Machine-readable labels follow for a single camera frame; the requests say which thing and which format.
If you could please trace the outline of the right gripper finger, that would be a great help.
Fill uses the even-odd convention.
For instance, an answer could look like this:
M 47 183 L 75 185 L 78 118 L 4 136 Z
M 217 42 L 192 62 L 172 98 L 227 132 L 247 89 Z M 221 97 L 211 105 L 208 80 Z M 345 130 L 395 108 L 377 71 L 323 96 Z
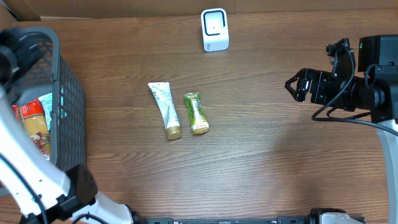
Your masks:
M 293 99 L 298 102 L 304 102 L 307 94 L 307 89 L 298 84 L 295 88 L 290 83 L 285 84 L 286 90 L 292 95 Z
M 285 86 L 291 86 L 294 82 L 297 83 L 297 86 L 302 86 L 306 84 L 306 74 L 307 68 L 302 68 L 299 70 L 292 78 L 288 79 L 285 82 Z

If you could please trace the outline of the green snack packet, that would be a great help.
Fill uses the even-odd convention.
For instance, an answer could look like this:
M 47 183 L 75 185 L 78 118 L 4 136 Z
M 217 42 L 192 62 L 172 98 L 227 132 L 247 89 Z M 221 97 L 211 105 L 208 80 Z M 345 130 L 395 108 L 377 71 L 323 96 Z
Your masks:
M 187 93 L 184 102 L 188 109 L 188 117 L 192 134 L 205 134 L 209 131 L 209 124 L 205 117 L 199 92 Z

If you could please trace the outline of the white tube gold cap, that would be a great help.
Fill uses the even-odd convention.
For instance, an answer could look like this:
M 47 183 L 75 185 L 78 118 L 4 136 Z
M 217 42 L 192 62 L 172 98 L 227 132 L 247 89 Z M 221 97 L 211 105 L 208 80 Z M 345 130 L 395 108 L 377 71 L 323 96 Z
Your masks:
M 169 82 L 152 82 L 148 86 L 159 107 L 168 140 L 182 137 L 180 122 L 175 109 Z

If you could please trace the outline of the teal white packet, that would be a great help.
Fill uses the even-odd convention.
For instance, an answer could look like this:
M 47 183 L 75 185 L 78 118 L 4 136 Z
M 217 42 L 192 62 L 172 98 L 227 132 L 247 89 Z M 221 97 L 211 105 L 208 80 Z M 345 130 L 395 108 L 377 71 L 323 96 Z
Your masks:
M 42 104 L 42 107 L 44 109 L 44 115 L 45 115 L 45 120 L 47 123 L 47 128 L 50 129 L 50 125 L 52 122 L 52 117 L 51 117 L 51 112 L 52 112 L 52 93 L 48 93 L 46 95 L 38 97 L 39 101 Z M 64 105 L 63 102 L 64 98 L 63 96 L 60 97 L 60 102 L 62 106 Z M 63 111 L 61 112 L 61 118 L 66 118 L 67 117 L 67 112 Z

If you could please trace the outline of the red spaghetti packet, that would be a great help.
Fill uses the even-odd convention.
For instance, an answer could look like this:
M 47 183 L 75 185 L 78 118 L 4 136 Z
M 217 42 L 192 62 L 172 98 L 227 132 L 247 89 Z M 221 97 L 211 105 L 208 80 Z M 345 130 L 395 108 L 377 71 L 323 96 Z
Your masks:
M 12 105 L 17 120 L 23 130 L 30 137 L 44 159 L 49 161 L 51 156 L 50 131 L 47 127 L 45 111 L 38 98 L 26 105 Z

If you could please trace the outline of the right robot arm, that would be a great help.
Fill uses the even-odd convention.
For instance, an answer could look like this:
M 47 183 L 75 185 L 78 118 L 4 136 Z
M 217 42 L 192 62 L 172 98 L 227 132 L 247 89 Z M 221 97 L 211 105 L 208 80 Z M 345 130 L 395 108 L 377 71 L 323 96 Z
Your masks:
M 295 101 L 321 105 L 312 120 L 371 126 L 377 129 L 386 165 L 389 223 L 397 223 L 397 36 L 359 40 L 359 51 L 343 38 L 326 45 L 331 72 L 303 68 L 286 81 Z

